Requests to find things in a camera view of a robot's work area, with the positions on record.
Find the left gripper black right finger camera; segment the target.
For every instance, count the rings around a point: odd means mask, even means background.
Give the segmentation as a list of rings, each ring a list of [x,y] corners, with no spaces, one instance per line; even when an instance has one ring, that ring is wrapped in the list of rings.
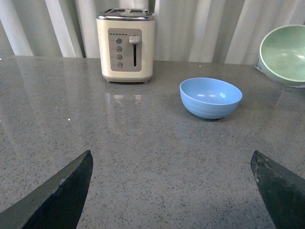
[[[251,169],[265,207],[277,229],[305,227],[305,179],[255,151]]]

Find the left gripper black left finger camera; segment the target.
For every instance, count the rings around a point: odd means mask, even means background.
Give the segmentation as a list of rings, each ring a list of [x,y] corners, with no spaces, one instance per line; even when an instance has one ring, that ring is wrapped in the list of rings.
[[[93,170],[89,150],[0,214],[2,229],[75,229]]]

